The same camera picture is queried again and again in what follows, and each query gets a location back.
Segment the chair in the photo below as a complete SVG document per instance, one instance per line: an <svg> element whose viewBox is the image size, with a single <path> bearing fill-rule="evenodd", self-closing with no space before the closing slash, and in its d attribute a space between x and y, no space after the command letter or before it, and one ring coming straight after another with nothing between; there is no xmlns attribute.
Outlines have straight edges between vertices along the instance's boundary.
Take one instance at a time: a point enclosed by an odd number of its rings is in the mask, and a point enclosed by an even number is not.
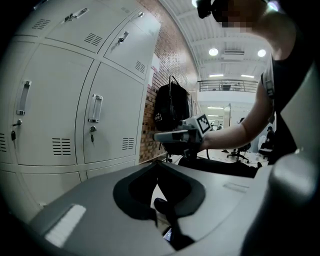
<svg viewBox="0 0 320 256"><path fill-rule="evenodd" d="M237 157L237 161L239 160L239 158L243 158L244 160L246 160L246 163L249 164L249 159L246 158L244 155L240 154L240 152L246 152L248 151L249 149L251 148L251 143L243 146L243 147L240 147L238 148L237 151L233 151L231 154L228 154L226 156L226 158L229 158L229 157Z"/></svg>

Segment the floor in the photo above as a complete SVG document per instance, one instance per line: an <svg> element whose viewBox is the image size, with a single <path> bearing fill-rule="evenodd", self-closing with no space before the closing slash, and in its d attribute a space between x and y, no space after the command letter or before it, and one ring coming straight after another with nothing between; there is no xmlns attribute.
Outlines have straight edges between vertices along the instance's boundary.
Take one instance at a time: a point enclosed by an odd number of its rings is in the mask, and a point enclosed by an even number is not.
<svg viewBox="0 0 320 256"><path fill-rule="evenodd" d="M220 161L220 162L224 162L224 163L234 163L237 161L237 157L235 157L235 156L229 156L229 158L227 158L228 153L222 152L221 149L210 149L208 151L208 154L209 154L209 158L211 160L215 160L215 161ZM243 155L249 159L249 163L247 163L247 160L241 161L242 163L244 163L248 166L257 167L258 162L260 162L262 164L262 166L268 165L267 159L264 159L263 156L259 153L250 153L250 152L244 153L244 152L242 152L241 155ZM207 151L203 150L203 151L199 152L198 157L207 158ZM177 165L179 163L179 160L181 158L182 158L182 156L180 156L180 155L172 155L170 157L170 159L172 159L172 164L175 164L175 165ZM152 194L151 208L153 208L153 209L155 209L154 201L156 198L161 198L161 199L166 200L164 194L161 192L158 185L156 185L156 187L153 191L153 194ZM158 219L158 229L161 233L163 233L170 226L170 224L168 223L166 217L163 214L161 214L160 212L158 212L157 210L156 210L156 214L157 214L157 219Z"/></svg>

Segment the white wall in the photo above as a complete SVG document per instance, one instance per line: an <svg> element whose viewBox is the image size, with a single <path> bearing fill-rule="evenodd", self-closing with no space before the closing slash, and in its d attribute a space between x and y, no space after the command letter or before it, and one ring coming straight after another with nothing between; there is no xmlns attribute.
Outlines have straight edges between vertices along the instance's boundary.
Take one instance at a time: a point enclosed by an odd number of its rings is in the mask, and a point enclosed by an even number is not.
<svg viewBox="0 0 320 256"><path fill-rule="evenodd" d="M256 94L244 91L200 91L198 92L198 102L235 102L253 104Z"/></svg>

